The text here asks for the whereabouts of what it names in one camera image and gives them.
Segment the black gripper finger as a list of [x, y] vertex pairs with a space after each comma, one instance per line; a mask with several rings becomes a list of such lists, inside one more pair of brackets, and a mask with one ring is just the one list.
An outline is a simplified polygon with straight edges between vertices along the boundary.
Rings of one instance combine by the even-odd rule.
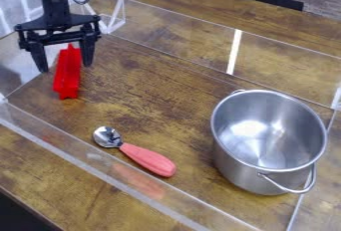
[[50, 69], [49, 69], [45, 45], [39, 42], [31, 42], [29, 47], [30, 47], [33, 59], [35, 61], [39, 71], [42, 73], [47, 73]]
[[79, 42], [82, 57], [83, 57], [83, 64], [86, 67], [90, 67], [93, 65], [94, 54], [95, 54], [95, 43], [97, 43], [97, 38], [94, 36], [87, 36]]

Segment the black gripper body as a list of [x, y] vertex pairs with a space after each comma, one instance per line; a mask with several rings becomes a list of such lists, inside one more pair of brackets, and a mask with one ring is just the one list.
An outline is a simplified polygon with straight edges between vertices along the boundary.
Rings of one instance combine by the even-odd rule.
[[15, 26], [19, 47], [43, 50], [46, 46], [79, 42], [83, 50], [94, 50], [101, 38], [98, 15], [74, 14], [69, 0], [42, 0], [43, 15]]

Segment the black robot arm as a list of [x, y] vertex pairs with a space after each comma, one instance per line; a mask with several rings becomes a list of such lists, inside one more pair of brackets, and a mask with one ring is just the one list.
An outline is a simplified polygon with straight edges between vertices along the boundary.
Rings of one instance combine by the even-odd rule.
[[[85, 5], [90, 0], [78, 1]], [[101, 39], [101, 16], [73, 14], [69, 0], [42, 0], [43, 15], [34, 21], [18, 24], [19, 47], [31, 53], [38, 70], [50, 71], [46, 46], [78, 42], [83, 64], [94, 62], [95, 43]]]

